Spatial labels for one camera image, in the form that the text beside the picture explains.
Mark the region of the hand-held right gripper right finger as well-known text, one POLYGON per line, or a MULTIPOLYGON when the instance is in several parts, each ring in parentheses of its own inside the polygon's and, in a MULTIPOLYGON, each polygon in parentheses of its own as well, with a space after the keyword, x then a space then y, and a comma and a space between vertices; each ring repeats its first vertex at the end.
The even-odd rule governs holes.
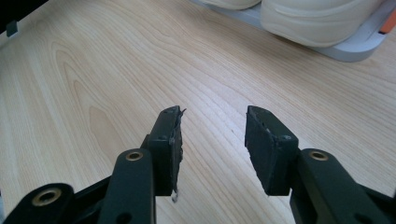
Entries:
POLYGON ((255 105, 247 107, 245 147, 267 195, 289 195, 298 144, 298 138, 272 112, 255 105))

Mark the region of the cream perforated clog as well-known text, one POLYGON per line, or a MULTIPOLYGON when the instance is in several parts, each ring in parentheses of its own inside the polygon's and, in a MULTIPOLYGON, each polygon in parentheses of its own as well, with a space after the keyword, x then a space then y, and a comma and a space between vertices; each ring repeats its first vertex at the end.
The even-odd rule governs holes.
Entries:
POLYGON ((262 27, 295 43, 326 48, 351 37, 385 0, 262 0, 262 27))

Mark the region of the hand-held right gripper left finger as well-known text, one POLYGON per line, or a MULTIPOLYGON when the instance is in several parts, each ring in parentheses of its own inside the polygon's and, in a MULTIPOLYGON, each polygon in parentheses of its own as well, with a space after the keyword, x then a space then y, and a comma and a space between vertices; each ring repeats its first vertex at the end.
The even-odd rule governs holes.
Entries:
POLYGON ((171 196, 173 193, 178 193, 178 173, 183 159, 181 133, 183 114, 184 111, 179 105, 164 109, 141 145, 151 153, 156 196, 171 196))

